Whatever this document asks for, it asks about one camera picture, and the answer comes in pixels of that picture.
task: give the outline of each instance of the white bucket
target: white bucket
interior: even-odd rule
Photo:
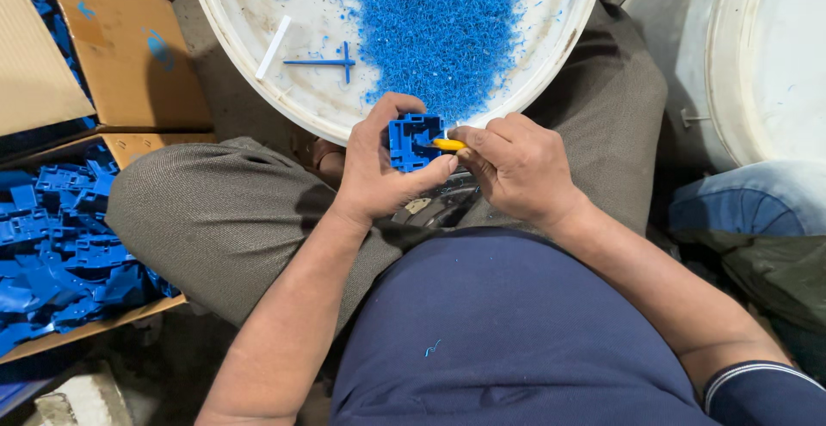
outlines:
[[[820,0],[626,0],[668,81],[666,164],[826,160]]]
[[[369,105],[364,93],[373,87],[377,71],[364,62],[351,69],[350,84],[337,66],[290,66],[284,56],[322,51],[336,58],[343,41],[358,52],[354,22],[342,21],[344,7],[330,0],[199,0],[222,47],[243,77],[281,114],[304,129],[338,144],[346,144],[350,129],[364,119]],[[484,127],[493,117],[522,111],[548,86],[570,55],[595,0],[521,0],[527,7],[516,29],[523,32],[525,52],[515,54],[516,67],[507,88],[487,102],[488,111],[466,122]],[[274,32],[284,15],[292,18],[287,34],[263,79],[255,79]]]

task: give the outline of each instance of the white plastic bucket lid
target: white plastic bucket lid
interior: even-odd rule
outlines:
[[[706,82],[720,140],[740,165],[826,160],[820,0],[717,0]]]
[[[347,7],[355,6],[355,0],[199,1],[227,55],[275,109],[315,135],[346,144],[352,126],[370,109],[364,93],[373,87],[377,70],[358,62],[351,69],[350,84],[346,84],[338,66],[290,66],[282,60],[320,53],[326,59],[334,58],[336,48],[345,40],[356,55],[358,26],[340,17]],[[522,111],[533,102],[570,55],[595,2],[521,1],[527,13],[516,29],[524,34],[525,43],[517,47],[516,67],[507,76],[508,85],[487,102],[487,113],[470,117],[468,124],[484,127],[493,117]],[[284,15],[290,16],[292,23],[273,64],[263,79],[257,80],[255,71]]]

